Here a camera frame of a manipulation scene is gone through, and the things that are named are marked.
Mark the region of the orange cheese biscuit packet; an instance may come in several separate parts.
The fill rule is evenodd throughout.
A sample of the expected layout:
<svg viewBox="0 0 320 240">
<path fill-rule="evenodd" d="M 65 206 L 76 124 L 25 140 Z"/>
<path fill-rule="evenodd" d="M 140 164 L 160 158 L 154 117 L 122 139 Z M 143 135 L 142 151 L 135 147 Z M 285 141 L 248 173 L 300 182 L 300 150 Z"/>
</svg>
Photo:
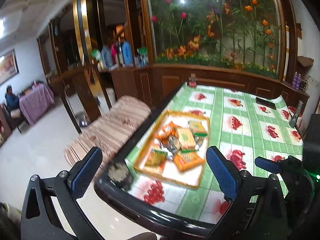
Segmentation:
<svg viewBox="0 0 320 240">
<path fill-rule="evenodd" d="M 178 152 L 173 158 L 173 163 L 179 172 L 185 172 L 202 165 L 204 163 L 204 159 L 202 159 L 196 152 Z"/>
</svg>

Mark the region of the clear yellow cracker packet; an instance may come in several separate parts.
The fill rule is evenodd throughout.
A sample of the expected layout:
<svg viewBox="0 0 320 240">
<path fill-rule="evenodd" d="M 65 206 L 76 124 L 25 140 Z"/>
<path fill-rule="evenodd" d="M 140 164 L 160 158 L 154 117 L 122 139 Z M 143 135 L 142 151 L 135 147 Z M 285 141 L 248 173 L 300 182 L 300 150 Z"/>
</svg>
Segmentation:
<svg viewBox="0 0 320 240">
<path fill-rule="evenodd" d="M 176 133 L 182 150 L 194 150 L 196 142 L 189 128 L 176 128 Z"/>
<path fill-rule="evenodd" d="M 207 130 L 204 128 L 200 121 L 188 121 L 188 126 L 194 136 L 207 136 Z"/>
</svg>

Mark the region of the large silver foil snack packet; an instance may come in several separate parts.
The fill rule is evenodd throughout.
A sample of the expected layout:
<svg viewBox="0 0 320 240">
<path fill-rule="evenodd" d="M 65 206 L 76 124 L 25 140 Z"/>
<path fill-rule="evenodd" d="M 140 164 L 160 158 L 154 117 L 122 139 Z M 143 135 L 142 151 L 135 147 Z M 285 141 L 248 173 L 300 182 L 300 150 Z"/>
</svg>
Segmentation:
<svg viewBox="0 0 320 240">
<path fill-rule="evenodd" d="M 159 143 L 160 149 L 167 152 L 167 159 L 173 161 L 177 152 L 181 150 L 179 140 L 172 135 L 168 139 L 162 139 Z"/>
</svg>

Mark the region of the dark green nougat cracker packet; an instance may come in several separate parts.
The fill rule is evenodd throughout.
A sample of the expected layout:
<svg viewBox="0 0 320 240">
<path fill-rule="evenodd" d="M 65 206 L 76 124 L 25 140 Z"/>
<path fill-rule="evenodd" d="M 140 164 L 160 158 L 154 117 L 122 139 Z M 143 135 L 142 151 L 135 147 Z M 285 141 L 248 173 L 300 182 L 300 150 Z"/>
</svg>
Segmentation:
<svg viewBox="0 0 320 240">
<path fill-rule="evenodd" d="M 158 167 L 167 159 L 167 152 L 160 149 L 151 149 L 150 154 L 145 162 L 145 166 Z"/>
</svg>

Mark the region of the orange chicken soda cracker packet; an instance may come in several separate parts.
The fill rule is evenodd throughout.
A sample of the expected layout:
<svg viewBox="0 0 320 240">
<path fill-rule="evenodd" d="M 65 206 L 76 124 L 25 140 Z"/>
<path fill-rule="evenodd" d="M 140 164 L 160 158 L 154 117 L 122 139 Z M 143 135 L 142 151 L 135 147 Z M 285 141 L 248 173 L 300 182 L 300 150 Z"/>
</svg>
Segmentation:
<svg viewBox="0 0 320 240">
<path fill-rule="evenodd" d="M 174 124 L 172 121 L 161 128 L 159 133 L 155 135 L 156 139 L 162 140 L 162 139 L 168 139 L 171 135 L 173 137 L 178 138 L 176 129 L 180 128 L 180 126 Z"/>
</svg>

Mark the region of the green fruit print tablecloth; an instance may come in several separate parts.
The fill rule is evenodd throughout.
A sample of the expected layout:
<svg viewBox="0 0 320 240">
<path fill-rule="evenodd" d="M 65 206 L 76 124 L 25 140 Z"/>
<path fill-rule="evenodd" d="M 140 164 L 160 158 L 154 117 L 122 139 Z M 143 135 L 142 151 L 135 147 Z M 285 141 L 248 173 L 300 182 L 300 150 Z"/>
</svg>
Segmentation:
<svg viewBox="0 0 320 240">
<path fill-rule="evenodd" d="M 303 140 L 289 125 L 291 115 L 282 97 L 273 99 L 276 110 L 257 104 L 255 98 L 255 95 L 225 88 L 183 85 L 160 115 L 171 110 L 208 117 L 207 149 L 215 146 L 239 170 L 256 177 L 268 177 L 269 172 L 255 165 L 255 158 L 279 161 L 291 155 L 301 159 Z M 173 215 L 217 223 L 228 205 L 206 160 L 196 189 L 150 178 L 133 168 L 152 125 L 125 159 L 134 177 L 129 194 Z"/>
</svg>

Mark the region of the black remote control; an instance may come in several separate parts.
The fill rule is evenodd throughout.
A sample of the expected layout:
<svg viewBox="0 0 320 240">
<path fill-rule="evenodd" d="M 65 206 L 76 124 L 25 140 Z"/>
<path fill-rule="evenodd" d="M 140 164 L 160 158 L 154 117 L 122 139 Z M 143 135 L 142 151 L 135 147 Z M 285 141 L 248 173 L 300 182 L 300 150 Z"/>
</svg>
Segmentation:
<svg viewBox="0 0 320 240">
<path fill-rule="evenodd" d="M 270 109 L 274 109 L 276 110 L 276 105 L 273 103 L 273 102 L 270 102 L 270 101 L 267 101 L 265 99 L 262 99 L 262 98 L 259 98 L 259 97 L 256 97 L 255 98 L 255 101 L 257 104 L 259 105 L 262 105 L 262 106 L 265 106 L 265 107 L 268 107 Z"/>
</svg>

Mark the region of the white tray with yellow rim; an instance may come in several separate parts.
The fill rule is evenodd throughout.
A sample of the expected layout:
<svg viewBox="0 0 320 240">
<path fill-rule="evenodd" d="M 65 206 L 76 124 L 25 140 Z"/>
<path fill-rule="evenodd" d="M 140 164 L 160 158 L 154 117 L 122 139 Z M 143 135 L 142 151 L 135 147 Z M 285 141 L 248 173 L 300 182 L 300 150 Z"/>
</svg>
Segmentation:
<svg viewBox="0 0 320 240">
<path fill-rule="evenodd" d="M 152 125 L 133 163 L 135 171 L 184 187 L 199 187 L 209 142 L 210 120 L 166 110 Z"/>
</svg>

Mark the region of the round dark ashtray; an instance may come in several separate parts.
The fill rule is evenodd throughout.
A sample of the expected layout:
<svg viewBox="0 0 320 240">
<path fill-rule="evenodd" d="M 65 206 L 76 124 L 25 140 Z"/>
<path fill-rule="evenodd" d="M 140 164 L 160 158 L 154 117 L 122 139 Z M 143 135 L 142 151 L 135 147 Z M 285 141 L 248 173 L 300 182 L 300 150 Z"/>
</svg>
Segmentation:
<svg viewBox="0 0 320 240">
<path fill-rule="evenodd" d="M 111 162 L 107 175 L 117 187 L 128 191 L 133 182 L 133 175 L 125 162 Z"/>
</svg>

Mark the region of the purple bottles on shelf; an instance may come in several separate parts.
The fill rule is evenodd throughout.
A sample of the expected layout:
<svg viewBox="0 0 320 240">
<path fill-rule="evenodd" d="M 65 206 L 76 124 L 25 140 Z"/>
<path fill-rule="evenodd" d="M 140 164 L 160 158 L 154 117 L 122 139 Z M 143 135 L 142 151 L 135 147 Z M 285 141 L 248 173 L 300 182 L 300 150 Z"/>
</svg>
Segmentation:
<svg viewBox="0 0 320 240">
<path fill-rule="evenodd" d="M 299 90 L 301 81 L 302 81 L 301 74 L 295 72 L 295 73 L 294 73 L 294 76 L 293 76 L 293 80 L 292 80 L 292 87 L 293 87 L 295 90 Z"/>
</svg>

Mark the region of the striped sofa cushion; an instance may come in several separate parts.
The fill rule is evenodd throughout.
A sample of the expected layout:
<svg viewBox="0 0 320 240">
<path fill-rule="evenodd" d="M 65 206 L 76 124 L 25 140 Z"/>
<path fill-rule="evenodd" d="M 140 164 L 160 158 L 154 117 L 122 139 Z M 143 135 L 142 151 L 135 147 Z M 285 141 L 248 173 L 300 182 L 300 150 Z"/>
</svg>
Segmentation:
<svg viewBox="0 0 320 240">
<path fill-rule="evenodd" d="M 101 149 L 103 160 L 94 179 L 98 179 L 108 163 L 128 139 L 149 117 L 150 107 L 131 96 L 122 96 L 111 110 L 82 130 L 65 149 L 69 165 L 81 161 L 93 146 Z"/>
</svg>

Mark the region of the purple cloth covered table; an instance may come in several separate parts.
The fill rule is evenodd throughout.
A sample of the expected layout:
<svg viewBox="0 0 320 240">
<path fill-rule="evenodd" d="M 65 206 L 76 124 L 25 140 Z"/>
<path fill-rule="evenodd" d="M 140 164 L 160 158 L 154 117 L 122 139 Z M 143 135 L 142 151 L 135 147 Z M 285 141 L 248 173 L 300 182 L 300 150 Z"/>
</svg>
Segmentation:
<svg viewBox="0 0 320 240">
<path fill-rule="evenodd" d="M 40 83 L 22 96 L 19 104 L 28 124 L 34 125 L 55 104 L 54 93 L 47 84 Z"/>
</svg>

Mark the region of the seated person in blue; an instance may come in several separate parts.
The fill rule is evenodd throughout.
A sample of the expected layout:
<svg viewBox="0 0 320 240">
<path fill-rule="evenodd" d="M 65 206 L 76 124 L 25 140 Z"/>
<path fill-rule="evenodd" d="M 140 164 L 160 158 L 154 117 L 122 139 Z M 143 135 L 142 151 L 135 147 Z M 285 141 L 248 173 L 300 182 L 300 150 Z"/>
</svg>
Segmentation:
<svg viewBox="0 0 320 240">
<path fill-rule="evenodd" d="M 20 98 L 12 92 L 11 85 L 7 87 L 5 99 L 6 99 L 6 105 L 9 109 L 10 116 L 13 119 L 20 118 L 21 117 L 20 102 L 19 102 Z"/>
</svg>

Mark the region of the small red jar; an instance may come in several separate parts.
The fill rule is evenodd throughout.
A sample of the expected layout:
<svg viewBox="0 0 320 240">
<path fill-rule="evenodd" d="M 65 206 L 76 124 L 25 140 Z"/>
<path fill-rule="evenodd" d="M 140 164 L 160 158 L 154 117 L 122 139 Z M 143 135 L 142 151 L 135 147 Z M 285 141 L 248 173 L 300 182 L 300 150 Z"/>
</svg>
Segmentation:
<svg viewBox="0 0 320 240">
<path fill-rule="evenodd" d="M 197 87 L 197 78 L 195 73 L 191 73 L 188 82 L 189 87 L 196 88 Z"/>
</svg>

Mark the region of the flower mural glass panel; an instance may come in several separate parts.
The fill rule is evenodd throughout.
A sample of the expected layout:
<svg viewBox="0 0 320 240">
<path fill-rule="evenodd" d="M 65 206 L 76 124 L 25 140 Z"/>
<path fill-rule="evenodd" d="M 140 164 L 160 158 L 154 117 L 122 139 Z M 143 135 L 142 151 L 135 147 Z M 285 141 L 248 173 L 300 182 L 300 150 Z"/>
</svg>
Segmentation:
<svg viewBox="0 0 320 240">
<path fill-rule="evenodd" d="M 278 77 L 277 0 L 148 0 L 155 62 Z"/>
</svg>

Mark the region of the blue plastic container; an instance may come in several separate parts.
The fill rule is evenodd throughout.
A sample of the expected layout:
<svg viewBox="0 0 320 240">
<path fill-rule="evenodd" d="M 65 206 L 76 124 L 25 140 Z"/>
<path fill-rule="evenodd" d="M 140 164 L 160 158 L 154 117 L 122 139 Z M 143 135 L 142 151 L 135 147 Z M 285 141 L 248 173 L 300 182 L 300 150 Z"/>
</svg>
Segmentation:
<svg viewBox="0 0 320 240">
<path fill-rule="evenodd" d="M 125 66 L 133 65 L 133 56 L 130 43 L 125 41 L 122 45 L 123 59 Z"/>
</svg>

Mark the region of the framed wall painting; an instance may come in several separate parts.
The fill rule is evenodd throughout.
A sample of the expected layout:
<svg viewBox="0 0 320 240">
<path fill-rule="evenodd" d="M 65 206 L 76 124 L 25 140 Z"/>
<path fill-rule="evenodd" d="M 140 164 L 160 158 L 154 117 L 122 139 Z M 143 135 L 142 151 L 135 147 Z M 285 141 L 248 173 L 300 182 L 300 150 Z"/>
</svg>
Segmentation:
<svg viewBox="0 0 320 240">
<path fill-rule="evenodd" d="M 15 49 L 7 51 L 0 58 L 0 84 L 19 73 Z"/>
</svg>

